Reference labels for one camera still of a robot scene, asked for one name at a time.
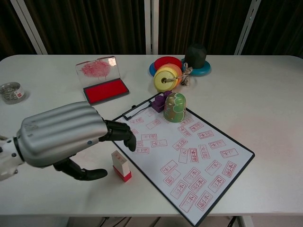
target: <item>white table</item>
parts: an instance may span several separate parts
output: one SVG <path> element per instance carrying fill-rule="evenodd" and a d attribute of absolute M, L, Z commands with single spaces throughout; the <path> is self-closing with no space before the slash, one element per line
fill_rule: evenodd
<path fill-rule="evenodd" d="M 98 57 L 17 55 L 2 60 L 0 84 L 17 81 L 30 96 L 16 105 L 0 101 L 0 134 L 14 136 L 25 117 L 85 100 L 75 65 Z M 157 93 L 148 67 L 158 56 L 116 58 L 130 94 L 96 105 L 105 119 Z M 191 77 L 189 87 L 176 91 L 185 95 L 191 110 L 256 154 L 210 215 L 302 215 L 303 60 L 209 55 L 207 61 L 211 74 Z M 93 182 L 74 180 L 52 166 L 20 166 L 16 176 L 0 182 L 0 215 L 178 215 L 133 165 L 127 183 L 116 176 L 110 155 L 115 149 L 112 142 L 103 142 L 73 158 L 81 167 L 109 171 Z"/>

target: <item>robotic hand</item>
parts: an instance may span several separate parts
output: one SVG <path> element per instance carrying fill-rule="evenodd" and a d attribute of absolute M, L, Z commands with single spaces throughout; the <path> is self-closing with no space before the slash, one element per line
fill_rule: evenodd
<path fill-rule="evenodd" d="M 105 169 L 81 169 L 69 158 L 106 140 L 123 140 L 131 151 L 136 149 L 136 137 L 127 124 L 103 120 L 87 102 L 28 117 L 16 137 L 0 140 L 0 181 L 16 174 L 24 162 L 39 168 L 53 165 L 82 181 L 105 177 Z"/>

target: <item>metal container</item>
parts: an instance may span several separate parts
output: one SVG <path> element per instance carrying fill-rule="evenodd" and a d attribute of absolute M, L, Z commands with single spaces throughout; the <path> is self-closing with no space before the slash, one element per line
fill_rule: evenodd
<path fill-rule="evenodd" d="M 169 122 L 180 122 L 184 119 L 186 99 L 181 93 L 171 93 L 167 96 L 164 106 L 164 118 Z"/>
<path fill-rule="evenodd" d="M 17 82 L 10 82 L 0 86 L 0 94 L 6 104 L 16 104 L 26 98 L 26 94 Z"/>

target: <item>black clipboard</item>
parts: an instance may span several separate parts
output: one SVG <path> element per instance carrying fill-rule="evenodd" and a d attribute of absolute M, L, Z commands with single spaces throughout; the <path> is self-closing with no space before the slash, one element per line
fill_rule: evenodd
<path fill-rule="evenodd" d="M 143 104 L 149 102 L 151 103 L 151 100 L 154 99 L 156 96 L 162 94 L 161 92 L 152 96 L 151 98 L 143 101 L 142 103 L 138 104 L 138 105 L 133 105 L 132 108 L 128 111 L 126 111 L 125 113 L 121 114 L 120 116 L 116 117 L 113 121 L 118 120 L 121 117 L 124 117 L 125 119 L 127 118 L 126 115 L 133 111 L 134 109 L 138 109 L 138 113 L 141 112 L 140 110 L 140 106 L 142 106 Z M 120 149 L 120 151 L 132 162 L 132 164 L 146 177 L 146 179 L 166 198 L 166 200 L 188 221 L 188 223 L 191 226 L 197 227 L 199 226 L 202 221 L 206 218 L 206 216 L 210 213 L 210 211 L 214 208 L 214 206 L 219 202 L 219 200 L 225 195 L 225 193 L 228 191 L 228 189 L 233 185 L 233 183 L 238 179 L 238 177 L 241 175 L 241 173 L 245 170 L 245 168 L 249 165 L 249 163 L 253 160 L 253 158 L 255 157 L 255 153 L 253 151 L 251 151 L 250 149 L 248 149 L 247 147 L 245 147 L 244 145 L 240 144 L 238 141 L 236 141 L 235 139 L 233 139 L 232 137 L 230 137 L 229 135 L 227 135 L 226 133 L 224 133 L 223 131 L 221 131 L 220 129 L 218 129 L 217 127 L 213 126 L 211 123 L 209 123 L 208 121 L 204 120 L 202 117 L 200 117 L 199 115 L 197 115 L 196 113 L 192 112 L 191 110 L 189 110 L 188 108 L 186 108 L 186 110 L 191 113 L 192 115 L 194 115 L 195 117 L 197 117 L 198 119 L 200 119 L 201 121 L 203 121 L 205 124 L 208 124 L 210 127 L 214 128 L 215 130 L 217 130 L 218 132 L 220 132 L 221 134 L 223 134 L 224 136 L 226 136 L 227 138 L 229 138 L 231 141 L 233 141 L 234 143 L 238 144 L 240 147 L 246 149 L 247 151 L 249 151 L 252 156 L 250 157 L 250 159 L 246 162 L 246 164 L 243 166 L 243 168 L 237 173 L 237 175 L 235 175 L 235 177 L 233 178 L 233 180 L 226 186 L 226 188 L 224 189 L 224 191 L 219 195 L 219 197 L 213 202 L 213 204 L 208 208 L 208 210 L 205 212 L 205 214 L 200 218 L 200 220 L 196 223 L 196 225 L 193 225 L 191 223 L 191 221 L 182 214 L 182 212 L 180 211 L 180 209 L 173 204 L 170 199 L 157 187 L 156 184 L 154 184 L 149 177 L 144 173 L 143 170 L 140 169 L 140 167 L 113 141 L 113 143 Z"/>

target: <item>red ink pad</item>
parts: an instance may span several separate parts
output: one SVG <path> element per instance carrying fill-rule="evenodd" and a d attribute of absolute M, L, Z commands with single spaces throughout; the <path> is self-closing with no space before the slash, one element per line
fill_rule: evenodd
<path fill-rule="evenodd" d="M 154 63 L 155 69 L 158 70 L 162 65 L 169 64 L 169 63 L 177 65 L 180 69 L 182 68 L 182 62 L 178 58 L 165 56 L 165 57 L 158 58 L 155 61 L 155 63 Z"/>
<path fill-rule="evenodd" d="M 85 87 L 83 91 L 90 104 L 108 101 L 129 94 L 128 88 L 120 78 Z"/>

